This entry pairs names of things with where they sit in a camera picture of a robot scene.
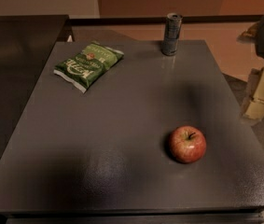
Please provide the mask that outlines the silver blue redbull can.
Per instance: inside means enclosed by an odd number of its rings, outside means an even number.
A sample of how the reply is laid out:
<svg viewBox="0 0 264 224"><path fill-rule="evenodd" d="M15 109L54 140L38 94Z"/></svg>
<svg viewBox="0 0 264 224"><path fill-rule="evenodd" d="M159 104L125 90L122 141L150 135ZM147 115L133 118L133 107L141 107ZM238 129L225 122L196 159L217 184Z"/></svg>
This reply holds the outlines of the silver blue redbull can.
<svg viewBox="0 0 264 224"><path fill-rule="evenodd" d="M183 16L177 13L169 13L166 17L161 52L167 56L173 56L177 52L182 20Z"/></svg>

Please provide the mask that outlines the red apple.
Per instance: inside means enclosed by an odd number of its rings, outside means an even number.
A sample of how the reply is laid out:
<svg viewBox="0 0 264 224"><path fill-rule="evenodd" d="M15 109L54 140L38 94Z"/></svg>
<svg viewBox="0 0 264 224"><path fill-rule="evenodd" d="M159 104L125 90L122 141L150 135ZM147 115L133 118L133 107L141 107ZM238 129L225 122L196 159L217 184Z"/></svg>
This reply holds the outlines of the red apple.
<svg viewBox="0 0 264 224"><path fill-rule="evenodd" d="M203 133L192 126L181 126L169 136L169 150L174 158L182 163L193 163L206 152L206 139Z"/></svg>

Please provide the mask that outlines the green chip bag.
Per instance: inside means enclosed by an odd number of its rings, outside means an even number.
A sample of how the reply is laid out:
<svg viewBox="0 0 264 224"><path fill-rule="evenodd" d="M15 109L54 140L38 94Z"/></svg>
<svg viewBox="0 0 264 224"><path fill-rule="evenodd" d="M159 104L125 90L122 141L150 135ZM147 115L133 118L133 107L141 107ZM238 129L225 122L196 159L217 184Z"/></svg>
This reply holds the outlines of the green chip bag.
<svg viewBox="0 0 264 224"><path fill-rule="evenodd" d="M75 56L56 64L53 73L85 93L123 57L124 53L120 50L91 42Z"/></svg>

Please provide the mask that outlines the dark side counter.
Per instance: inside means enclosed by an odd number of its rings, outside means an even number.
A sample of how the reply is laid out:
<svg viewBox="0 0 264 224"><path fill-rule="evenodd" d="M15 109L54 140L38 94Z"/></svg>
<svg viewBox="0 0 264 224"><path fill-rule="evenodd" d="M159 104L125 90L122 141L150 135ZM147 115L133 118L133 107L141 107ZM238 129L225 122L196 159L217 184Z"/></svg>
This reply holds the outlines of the dark side counter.
<svg viewBox="0 0 264 224"><path fill-rule="evenodd" d="M0 16L0 159L55 43L72 35L67 15Z"/></svg>

